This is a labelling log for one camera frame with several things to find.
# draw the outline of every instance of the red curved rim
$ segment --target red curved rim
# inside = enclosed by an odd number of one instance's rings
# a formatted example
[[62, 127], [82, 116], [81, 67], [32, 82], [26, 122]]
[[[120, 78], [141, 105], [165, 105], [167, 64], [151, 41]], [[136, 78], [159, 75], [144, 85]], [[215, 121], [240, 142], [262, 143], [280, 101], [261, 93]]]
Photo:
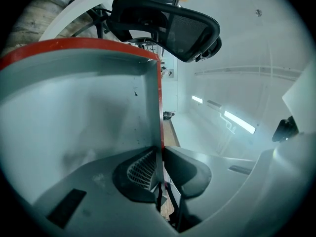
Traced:
[[0, 59], [0, 70], [6, 68], [14, 62], [36, 54], [76, 48], [118, 51], [159, 61], [159, 56], [157, 54], [112, 40], [94, 38], [62, 38], [35, 42], [11, 51]]

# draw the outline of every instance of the person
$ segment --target person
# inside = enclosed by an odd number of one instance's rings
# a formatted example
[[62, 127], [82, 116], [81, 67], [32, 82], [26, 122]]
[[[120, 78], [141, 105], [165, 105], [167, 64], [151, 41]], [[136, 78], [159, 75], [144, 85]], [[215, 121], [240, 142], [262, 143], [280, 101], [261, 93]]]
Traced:
[[174, 116], [173, 112], [163, 112], [163, 120], [169, 120]]
[[161, 68], [161, 78], [163, 78], [165, 75], [170, 76], [172, 72], [168, 70], [166, 67]]

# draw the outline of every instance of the fluorescent light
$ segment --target fluorescent light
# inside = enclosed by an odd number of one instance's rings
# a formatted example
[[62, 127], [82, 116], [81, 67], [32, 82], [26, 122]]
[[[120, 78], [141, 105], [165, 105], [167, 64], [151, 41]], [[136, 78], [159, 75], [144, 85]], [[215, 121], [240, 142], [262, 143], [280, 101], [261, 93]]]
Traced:
[[195, 96], [192, 96], [192, 99], [198, 101], [201, 104], [203, 104], [203, 99], [200, 99], [200, 98], [195, 97]]
[[249, 125], [247, 122], [243, 121], [242, 119], [236, 117], [234, 114], [231, 114], [230, 112], [225, 111], [224, 116], [228, 117], [238, 125], [240, 125], [242, 128], [246, 129], [251, 134], [254, 134], [256, 128], [254, 128], [252, 125]]

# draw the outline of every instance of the chair backrest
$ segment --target chair backrest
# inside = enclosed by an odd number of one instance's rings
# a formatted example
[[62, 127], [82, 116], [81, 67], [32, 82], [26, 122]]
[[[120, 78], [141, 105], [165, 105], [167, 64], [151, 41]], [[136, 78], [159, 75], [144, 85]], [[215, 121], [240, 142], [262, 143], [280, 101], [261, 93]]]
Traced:
[[[206, 52], [220, 33], [219, 24], [207, 15], [152, 0], [118, 0], [107, 25], [120, 41], [155, 42], [184, 62]], [[151, 37], [133, 39], [130, 30]]]

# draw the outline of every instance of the black mesh chair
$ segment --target black mesh chair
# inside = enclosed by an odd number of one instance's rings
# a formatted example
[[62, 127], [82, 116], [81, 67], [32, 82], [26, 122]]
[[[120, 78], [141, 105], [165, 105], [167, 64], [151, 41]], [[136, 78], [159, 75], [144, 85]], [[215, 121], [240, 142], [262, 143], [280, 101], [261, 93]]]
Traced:
[[[222, 45], [213, 18], [152, 0], [116, 0], [106, 24], [122, 42], [156, 43], [184, 62], [210, 58]], [[130, 30], [151, 37], [133, 39]]]

